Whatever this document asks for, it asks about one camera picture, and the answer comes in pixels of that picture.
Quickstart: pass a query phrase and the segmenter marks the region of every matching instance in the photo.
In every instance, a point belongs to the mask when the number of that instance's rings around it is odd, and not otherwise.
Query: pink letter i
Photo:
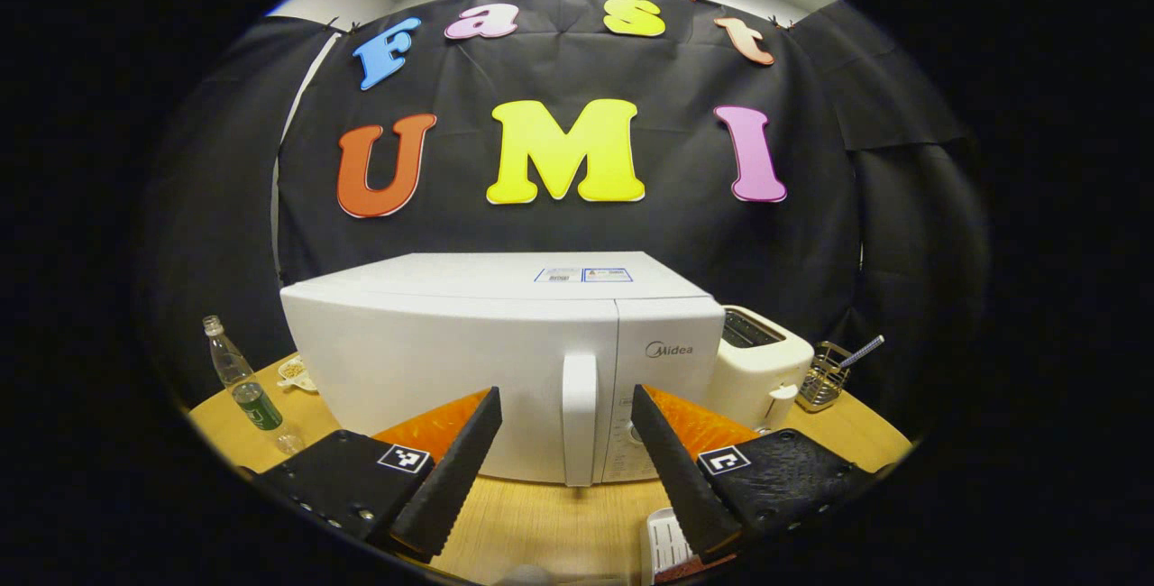
[[[739,201],[765,201],[779,203],[786,198],[786,187],[773,174],[770,146],[765,143],[764,126],[769,119],[757,110],[739,105],[719,105],[713,108],[733,137],[733,150],[737,155],[737,180],[734,180],[733,196]]]

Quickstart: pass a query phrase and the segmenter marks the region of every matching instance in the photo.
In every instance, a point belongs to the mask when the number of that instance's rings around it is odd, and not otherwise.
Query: green bottle label
[[[241,404],[240,408],[245,411],[248,419],[261,430],[276,430],[276,427],[280,426],[280,422],[284,421],[280,412],[272,405],[271,398],[264,392],[261,392],[258,398],[247,404]]]

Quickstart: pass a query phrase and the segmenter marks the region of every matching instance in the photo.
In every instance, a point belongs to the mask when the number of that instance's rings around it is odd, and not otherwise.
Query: microwave
[[[345,429],[375,435],[497,385],[480,473],[574,487],[657,478],[634,385],[703,403],[726,316],[644,253],[407,254],[280,300]]]

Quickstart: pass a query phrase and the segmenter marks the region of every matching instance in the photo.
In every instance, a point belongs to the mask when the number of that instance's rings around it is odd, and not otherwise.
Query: metal utensil holder
[[[841,363],[849,356],[849,352],[829,340],[822,340],[817,344],[817,347],[814,348],[814,361],[809,366],[809,373],[805,374],[801,389],[797,390],[797,403],[805,412],[824,411],[841,396],[846,377],[849,377],[849,368],[842,368]]]

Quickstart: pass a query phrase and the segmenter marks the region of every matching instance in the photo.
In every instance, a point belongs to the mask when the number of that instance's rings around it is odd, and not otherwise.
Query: midea logo
[[[677,347],[676,345],[667,345],[660,340],[653,340],[645,347],[645,355],[650,359],[659,359],[660,356],[673,356],[675,353],[692,353],[692,347]]]

